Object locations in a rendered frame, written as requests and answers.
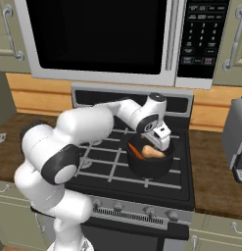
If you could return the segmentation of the orange carrot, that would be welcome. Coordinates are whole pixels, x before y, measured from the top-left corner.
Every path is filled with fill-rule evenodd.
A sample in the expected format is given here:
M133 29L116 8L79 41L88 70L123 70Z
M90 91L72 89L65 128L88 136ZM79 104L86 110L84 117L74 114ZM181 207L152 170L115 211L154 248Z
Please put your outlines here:
M131 143L128 142L128 146L137 158L139 158L141 160L145 160L143 155Z

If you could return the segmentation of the black pot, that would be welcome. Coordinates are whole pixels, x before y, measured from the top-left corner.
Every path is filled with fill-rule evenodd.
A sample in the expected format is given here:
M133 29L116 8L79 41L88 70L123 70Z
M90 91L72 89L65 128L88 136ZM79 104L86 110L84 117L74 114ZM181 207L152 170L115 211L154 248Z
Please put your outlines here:
M128 146L128 142L131 143L141 154L142 148L145 145L151 145L155 149L161 151L154 146L147 138L142 137L140 134L132 135L126 143L127 162L130 169L137 175L143 178L159 178L166 175L172 164L173 154L175 152L174 143L169 143L169 148L165 151L164 158L145 158L141 160L137 158Z

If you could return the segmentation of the black oven door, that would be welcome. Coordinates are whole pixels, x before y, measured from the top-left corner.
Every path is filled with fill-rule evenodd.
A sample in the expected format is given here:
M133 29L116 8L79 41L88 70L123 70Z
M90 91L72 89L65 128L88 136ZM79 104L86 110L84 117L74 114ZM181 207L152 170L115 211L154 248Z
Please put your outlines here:
M91 217L81 225L95 251L183 251L189 226L168 223L167 229Z

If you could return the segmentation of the silver microwave oven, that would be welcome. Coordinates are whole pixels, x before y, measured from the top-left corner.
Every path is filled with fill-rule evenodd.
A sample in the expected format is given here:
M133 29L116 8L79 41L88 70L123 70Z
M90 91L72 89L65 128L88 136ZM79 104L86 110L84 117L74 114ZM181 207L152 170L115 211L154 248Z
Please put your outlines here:
M211 87L230 0L179 0L166 71L171 0L14 0L38 78Z

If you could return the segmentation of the green base cupboard door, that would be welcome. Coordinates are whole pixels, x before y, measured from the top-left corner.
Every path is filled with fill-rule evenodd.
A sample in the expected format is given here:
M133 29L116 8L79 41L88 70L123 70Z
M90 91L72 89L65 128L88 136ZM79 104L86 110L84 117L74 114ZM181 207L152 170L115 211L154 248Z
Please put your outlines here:
M192 242L190 237L190 239L185 244L184 251L191 251L191 249ZM242 251L242 246L224 242L216 242L198 237L195 251Z
M0 239L5 245L27 251L48 249L48 242L27 205L0 202Z

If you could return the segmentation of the tan squash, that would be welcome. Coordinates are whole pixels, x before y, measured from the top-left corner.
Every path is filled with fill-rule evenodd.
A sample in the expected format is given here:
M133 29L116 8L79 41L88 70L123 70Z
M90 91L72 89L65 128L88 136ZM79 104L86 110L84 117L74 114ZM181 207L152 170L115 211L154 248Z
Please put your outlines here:
M145 145L142 148L142 155L145 158L164 158L165 157L164 152L155 149L151 145Z

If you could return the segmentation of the black hob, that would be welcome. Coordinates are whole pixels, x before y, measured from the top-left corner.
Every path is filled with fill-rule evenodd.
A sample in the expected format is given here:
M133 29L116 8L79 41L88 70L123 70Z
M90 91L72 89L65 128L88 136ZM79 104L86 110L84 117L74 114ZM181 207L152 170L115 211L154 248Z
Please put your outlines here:
M168 88L160 92L167 98L165 122L175 146L169 172L159 178L143 178L130 169L126 143L136 133L116 118L108 138L80 146L84 156L78 175L66 184L67 189L102 201L98 210L93 209L92 217L158 229L167 229L168 223L190 226L194 192L188 129L194 95L190 90ZM123 203L121 212L114 210L115 202ZM147 206L155 209L153 218L144 213ZM177 222L168 218L169 210L178 213Z

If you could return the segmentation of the green wall cupboard door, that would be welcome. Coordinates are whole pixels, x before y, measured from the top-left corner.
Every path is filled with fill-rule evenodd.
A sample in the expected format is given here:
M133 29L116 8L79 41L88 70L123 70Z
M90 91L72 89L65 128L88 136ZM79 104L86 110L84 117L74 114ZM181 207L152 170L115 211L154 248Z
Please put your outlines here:
M15 49L24 53L24 60L22 62L14 57L13 51L9 45L2 15L6 4L11 5L13 8L13 16L8 19L8 22L14 40ZM24 48L24 40L14 0L0 0L0 72L30 73L29 63Z
M222 69L223 62L230 58L231 47L239 25L239 21L235 18L235 11L240 4L242 4L242 0L231 0L229 4L218 52L218 61L213 80L214 85L242 86L242 34L232 68L227 72Z

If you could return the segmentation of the green drawer front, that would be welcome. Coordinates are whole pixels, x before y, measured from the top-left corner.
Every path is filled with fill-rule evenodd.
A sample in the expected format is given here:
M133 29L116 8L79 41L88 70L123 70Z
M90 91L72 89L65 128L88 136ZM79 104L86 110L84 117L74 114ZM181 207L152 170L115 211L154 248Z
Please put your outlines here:
M195 213L190 235L242 246L242 220Z
M27 207L30 206L29 201L20 193L13 183L0 180L0 189L4 189L5 184L10 184L11 188L4 193L0 193L0 202Z

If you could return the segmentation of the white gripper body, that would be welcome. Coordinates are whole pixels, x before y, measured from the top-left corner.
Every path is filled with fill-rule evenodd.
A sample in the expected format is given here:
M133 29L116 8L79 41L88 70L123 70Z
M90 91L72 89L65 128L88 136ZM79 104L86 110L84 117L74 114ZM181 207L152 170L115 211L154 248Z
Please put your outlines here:
M165 151L169 148L170 133L160 130L151 130L145 134L145 137L153 143L161 151Z

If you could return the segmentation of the grey toaster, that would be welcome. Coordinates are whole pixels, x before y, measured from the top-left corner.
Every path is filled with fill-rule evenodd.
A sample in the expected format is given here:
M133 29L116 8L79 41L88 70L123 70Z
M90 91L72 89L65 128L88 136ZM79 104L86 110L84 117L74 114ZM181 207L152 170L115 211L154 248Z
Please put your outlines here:
M234 179L242 183L242 96L231 100L221 143Z

